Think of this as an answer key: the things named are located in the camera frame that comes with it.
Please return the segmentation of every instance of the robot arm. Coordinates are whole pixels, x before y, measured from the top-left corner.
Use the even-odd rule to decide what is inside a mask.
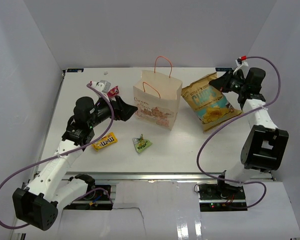
[[[241,69],[228,71],[223,76],[210,81],[210,85],[221,92],[235,92],[244,112],[265,105],[260,94],[265,71],[250,68],[244,78]],[[224,171],[220,178],[236,180],[238,183],[218,181],[218,189],[223,196],[235,194],[242,183],[259,173],[277,170],[281,164],[288,140],[288,132],[280,130],[271,120],[267,109],[261,108],[248,116],[250,134],[241,151],[241,161]]]
[[[109,82],[91,82],[91,86],[107,98]],[[127,121],[137,107],[124,103],[119,96],[115,96],[115,99],[116,101],[110,100],[114,110],[114,120]],[[78,99],[74,115],[70,117],[66,132],[54,155],[88,144],[94,136],[93,128],[110,117],[110,108],[102,98],[99,98],[96,104],[87,96]],[[95,180],[86,174],[75,176],[66,186],[57,190],[68,168],[84,150],[83,148],[48,162],[25,189],[16,189],[13,203],[18,219],[46,231],[53,225],[59,211],[91,190]]]

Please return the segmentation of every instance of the red candy wrapper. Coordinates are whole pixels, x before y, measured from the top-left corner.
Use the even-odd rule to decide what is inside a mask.
[[[108,94],[108,97],[109,98],[113,98],[115,97],[117,94],[119,94],[119,89],[118,89],[118,86],[115,86],[114,88],[112,88],[111,90],[109,90],[109,92],[107,93]]]

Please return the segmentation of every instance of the gray wall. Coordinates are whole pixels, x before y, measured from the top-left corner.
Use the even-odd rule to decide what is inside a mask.
[[[23,0],[0,0],[0,183],[39,155],[61,71]],[[25,172],[0,193],[0,217],[12,225],[13,191]],[[0,240],[10,231],[0,227]]]
[[[275,2],[25,0],[62,69],[152,66],[158,55],[178,67],[233,65]]]
[[[281,95],[269,112],[278,127],[289,132],[289,141],[281,167],[273,174],[283,181],[300,228],[300,0],[277,1],[249,55],[270,58],[281,73]],[[274,72],[260,61],[249,63],[267,69],[263,92],[272,99],[277,88]]]

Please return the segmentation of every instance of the bag handle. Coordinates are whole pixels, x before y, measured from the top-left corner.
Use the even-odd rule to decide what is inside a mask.
[[[171,66],[171,71],[170,71],[170,75],[169,75],[169,78],[171,78],[171,73],[172,73],[172,63],[169,59],[167,59],[165,56],[158,56],[155,60],[155,63],[154,63],[154,73],[155,73],[155,68],[156,68],[156,61],[158,61],[158,58],[164,58],[165,60],[167,60],[169,63],[170,63],[170,66]]]
[[[142,85],[143,85],[143,91],[144,91],[144,92],[145,92],[144,84],[146,84],[147,86],[149,86],[149,87],[151,87],[152,89],[154,89],[154,90],[159,94],[159,97],[161,98],[160,93],[159,93],[154,87],[152,87],[151,85],[149,85],[147,82],[142,82]]]

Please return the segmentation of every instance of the small white object on table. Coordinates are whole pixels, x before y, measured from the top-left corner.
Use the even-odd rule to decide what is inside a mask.
[[[133,85],[140,80],[142,70],[152,67],[130,68],[85,68],[83,72],[68,72],[60,91],[42,159],[52,156],[66,130],[67,122],[73,115],[77,99],[90,96],[96,102],[98,96],[86,87],[90,81],[109,81],[111,88],[118,85],[120,96],[127,104],[135,105]],[[169,67],[158,67],[157,71],[169,75]],[[174,67],[172,77],[183,81],[183,87],[215,72],[210,67]],[[226,93],[228,101],[237,109],[237,94]],[[98,137],[107,127],[106,120],[94,128]],[[202,125],[194,111],[182,98],[176,122],[170,131],[132,116],[127,122],[114,121],[110,129],[118,142],[96,152],[88,147],[73,163],[68,173],[199,173],[196,165],[197,153],[216,128],[203,132]],[[240,161],[240,154],[250,132],[247,119],[242,118],[220,131],[201,154],[200,164],[206,172],[221,173]],[[143,134],[153,145],[138,154],[132,138]]]

